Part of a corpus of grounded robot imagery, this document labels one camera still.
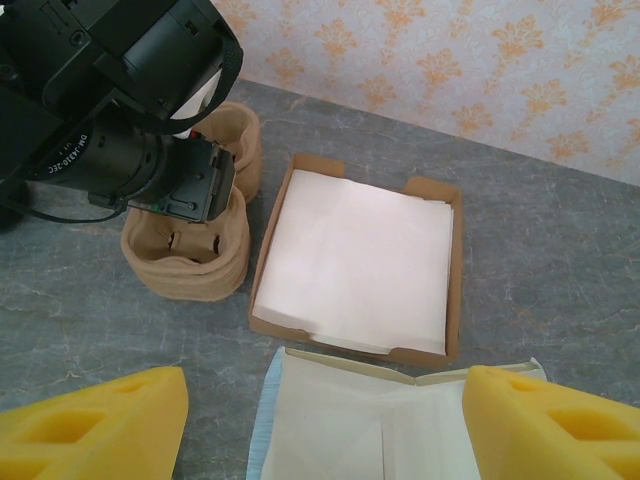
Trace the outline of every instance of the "orange floral pattern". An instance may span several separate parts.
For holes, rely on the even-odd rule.
[[[248,80],[640,185],[640,0],[212,1]]]
[[[429,103],[435,92],[443,88],[451,77],[462,76],[460,63],[453,59],[450,48],[444,48],[436,54],[429,53],[425,58],[418,60],[418,66],[424,70],[428,88],[424,94],[424,102],[420,104],[421,113],[429,109]]]
[[[251,20],[258,19],[251,5],[242,0],[218,0],[216,7],[239,38],[244,36]]]
[[[469,28],[469,19],[474,0],[462,0],[462,5],[456,10],[457,15],[451,20],[451,38],[458,38]]]
[[[282,21],[280,22],[280,28],[285,38],[289,37],[293,32],[294,7],[299,4],[300,0],[282,0]]]
[[[484,93],[491,93],[503,77],[509,65],[520,62],[519,57],[525,56],[532,48],[543,48],[542,30],[537,29],[536,17],[527,15],[518,23],[507,22],[503,29],[494,30],[491,35],[500,40],[498,44],[498,66],[493,72],[493,79],[485,83]]]
[[[640,147],[640,118],[632,118],[627,122],[631,126],[631,134],[627,137],[624,147],[614,157],[607,159],[605,166],[618,170],[626,163],[626,157],[631,155],[633,151]]]
[[[547,83],[534,83],[533,87],[521,92],[527,97],[527,115],[511,134],[511,141],[517,142],[527,136],[534,120],[544,117],[555,105],[566,105],[567,92],[562,89],[560,79],[554,78]]]
[[[484,127],[493,127],[493,117],[487,112],[483,103],[476,103],[471,107],[462,107],[452,112],[458,121],[458,128],[462,135],[469,135]]]
[[[598,108],[589,112],[587,123],[593,123],[606,116],[607,109],[620,95],[631,94],[640,88],[640,60],[638,57],[628,55],[625,60],[613,62],[609,68],[615,72],[613,84],[609,85],[609,95],[600,102]]]
[[[422,0],[376,0],[376,4],[384,7],[384,18],[389,29],[386,48],[381,51],[382,64],[387,65],[393,55],[398,36],[407,33],[407,27],[414,18],[425,17],[427,12],[422,7]]]
[[[358,85],[358,88],[364,92],[369,110],[372,112],[375,112],[389,100],[398,98],[393,86],[387,81],[384,75],[366,79]]]
[[[280,77],[280,87],[282,88],[290,87],[295,78],[304,73],[304,67],[300,64],[300,60],[294,57],[288,48],[272,53],[267,57],[267,62],[273,65]]]
[[[551,154],[557,162],[563,162],[578,153],[589,153],[589,140],[580,130],[569,135],[560,134],[555,138],[549,138],[547,143],[551,145]]]
[[[329,70],[327,72],[327,87],[333,88],[339,75],[339,62],[350,48],[358,46],[353,32],[347,30],[341,18],[337,18],[329,25],[322,25],[315,36],[322,40],[322,46],[329,55]]]
[[[611,32],[616,23],[623,20],[631,12],[640,12],[640,0],[595,0],[591,8],[591,19],[585,20],[587,33],[579,42],[581,49],[571,50],[567,54],[565,68],[571,68],[585,58],[585,50],[593,45],[596,37],[604,32]]]

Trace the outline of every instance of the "cardboard box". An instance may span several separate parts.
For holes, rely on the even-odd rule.
[[[282,209],[287,188],[291,180],[293,171],[306,170],[316,172],[331,177],[345,178],[345,164],[338,160],[331,160],[315,155],[296,154],[289,166],[278,197],[276,198],[271,218],[265,232],[260,256],[256,267],[256,274],[251,292],[251,301],[249,304],[249,324],[251,330],[257,333],[263,333],[274,337],[293,340],[301,343],[318,345],[334,350],[349,351],[356,354],[364,355],[370,358],[401,363],[405,365],[422,366],[429,368],[438,368],[453,362],[458,357],[459,351],[459,333],[460,333],[460,316],[462,306],[462,269],[463,269],[463,211],[462,211],[462,193],[453,186],[446,183],[438,182],[425,177],[411,177],[401,193],[420,197],[425,200],[442,200],[451,204],[454,211],[453,225],[453,241],[451,251],[451,272],[449,276],[449,294],[447,302],[447,326],[446,326],[446,355],[437,355],[434,353],[421,352],[406,348],[395,348],[387,355],[375,355],[362,353],[355,350],[345,350],[331,345],[314,342],[310,339],[309,334],[304,330],[284,328],[272,323],[266,322],[253,315],[253,307],[256,300],[262,273],[265,267],[271,240],[278,223],[278,217]]]

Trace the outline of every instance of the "wallpaper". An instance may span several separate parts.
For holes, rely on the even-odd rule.
[[[640,0],[213,0],[244,78],[640,185]]]

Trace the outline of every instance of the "white paper towel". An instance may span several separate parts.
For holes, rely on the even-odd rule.
[[[505,368],[546,379],[541,368]],[[413,386],[285,354],[261,480],[480,480],[462,410],[466,373]]]
[[[370,353],[445,354],[453,210],[295,170],[253,314]]]

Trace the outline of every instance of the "wall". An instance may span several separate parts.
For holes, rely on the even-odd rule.
[[[640,185],[640,0],[213,0],[243,76]]]

